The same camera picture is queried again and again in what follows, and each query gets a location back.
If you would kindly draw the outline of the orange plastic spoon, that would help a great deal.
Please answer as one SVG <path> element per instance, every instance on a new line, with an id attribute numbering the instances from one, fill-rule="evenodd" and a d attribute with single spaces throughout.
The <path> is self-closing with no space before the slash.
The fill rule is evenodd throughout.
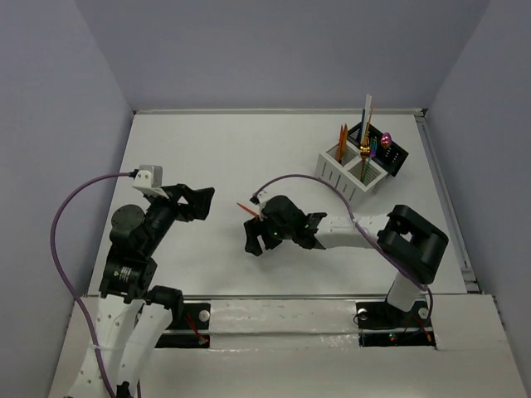
<path id="1" fill-rule="evenodd" d="M 246 211 L 247 213 L 249 213 L 251 216 L 253 217 L 257 217 L 259 216 L 259 213 L 257 213 L 256 211 L 253 211 L 251 208 L 241 204 L 240 202 L 237 202 L 236 203 L 242 210 Z"/>

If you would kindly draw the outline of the gold metal knife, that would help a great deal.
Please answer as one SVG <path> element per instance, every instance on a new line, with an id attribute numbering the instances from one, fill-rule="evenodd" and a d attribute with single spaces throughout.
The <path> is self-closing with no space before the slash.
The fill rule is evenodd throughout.
<path id="1" fill-rule="evenodd" d="M 345 139 L 344 139 L 344 142 L 343 142 L 343 157 L 341 159 L 341 163 L 343 162 L 343 158 L 345 156 L 345 153 L 347 152 L 347 142 L 348 142 L 348 132 L 345 134 Z"/>

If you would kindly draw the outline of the gold metal fork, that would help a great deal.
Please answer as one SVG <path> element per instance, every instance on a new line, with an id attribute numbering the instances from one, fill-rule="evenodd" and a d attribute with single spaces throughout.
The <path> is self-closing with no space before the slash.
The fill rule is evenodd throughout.
<path id="1" fill-rule="evenodd" d="M 361 172 L 360 172 L 360 182 L 363 182 L 365 172 L 366 172 L 366 166 L 367 166 L 367 160 L 370 158 L 371 148 L 370 148 L 370 137 L 368 129 L 366 129 L 363 139 L 360 141 L 360 157 L 362 159 L 362 166 L 361 166 Z"/>

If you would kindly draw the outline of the gold metal spoon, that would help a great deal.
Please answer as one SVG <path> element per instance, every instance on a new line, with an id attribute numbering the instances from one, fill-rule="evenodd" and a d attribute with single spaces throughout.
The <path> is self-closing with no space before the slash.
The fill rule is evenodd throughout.
<path id="1" fill-rule="evenodd" d="M 392 136 L 390 133 L 384 133 L 382 135 L 380 145 L 384 149 L 389 149 L 392 146 Z"/>

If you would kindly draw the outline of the gold chopstick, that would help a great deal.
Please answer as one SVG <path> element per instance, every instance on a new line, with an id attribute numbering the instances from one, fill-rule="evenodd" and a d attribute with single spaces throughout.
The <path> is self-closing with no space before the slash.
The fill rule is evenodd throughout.
<path id="1" fill-rule="evenodd" d="M 370 108 L 368 110 L 367 114 L 366 114 L 366 116 L 367 116 L 366 124 L 365 124 L 364 131 L 363 131 L 362 145 L 364 147 L 369 147 L 370 146 L 369 129 L 370 129 L 370 123 L 371 123 L 372 115 L 373 115 L 373 108 Z"/>

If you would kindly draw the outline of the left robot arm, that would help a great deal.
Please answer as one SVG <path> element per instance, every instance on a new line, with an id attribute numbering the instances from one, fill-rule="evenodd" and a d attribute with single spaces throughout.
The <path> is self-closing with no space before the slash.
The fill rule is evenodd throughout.
<path id="1" fill-rule="evenodd" d="M 176 221 L 207 218 L 215 190 L 184 184 L 146 194 L 149 207 L 128 204 L 111 217 L 110 250 L 96 315 L 84 313 L 90 342 L 69 397 L 135 397 L 147 361 L 166 328 L 183 320 L 183 293 L 152 285 L 153 253 Z"/>

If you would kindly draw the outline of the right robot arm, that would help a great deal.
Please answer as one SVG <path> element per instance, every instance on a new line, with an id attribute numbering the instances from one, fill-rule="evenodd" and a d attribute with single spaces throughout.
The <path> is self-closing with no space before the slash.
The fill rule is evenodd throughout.
<path id="1" fill-rule="evenodd" d="M 375 216 L 306 214 L 283 195 L 261 203 L 244 230 L 245 252 L 254 256 L 285 240 L 306 250 L 376 250 L 397 270 L 382 304 L 383 318 L 392 325 L 411 317 L 417 298 L 434 282 L 449 243 L 445 232 L 406 205 Z"/>

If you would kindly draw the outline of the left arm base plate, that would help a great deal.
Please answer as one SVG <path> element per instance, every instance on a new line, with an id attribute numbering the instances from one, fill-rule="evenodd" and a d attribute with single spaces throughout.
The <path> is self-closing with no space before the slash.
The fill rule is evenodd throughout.
<path id="1" fill-rule="evenodd" d="M 173 320 L 159 338 L 156 348 L 208 349 L 211 304 L 184 302 L 182 317 Z"/>

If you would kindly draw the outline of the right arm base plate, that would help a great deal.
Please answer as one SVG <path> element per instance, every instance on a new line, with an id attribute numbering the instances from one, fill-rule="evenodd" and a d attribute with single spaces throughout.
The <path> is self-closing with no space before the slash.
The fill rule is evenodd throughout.
<path id="1" fill-rule="evenodd" d="M 417 300 L 409 312 L 385 301 L 357 304 L 353 316 L 361 347 L 435 347 L 436 338 L 428 319 L 430 304 Z"/>

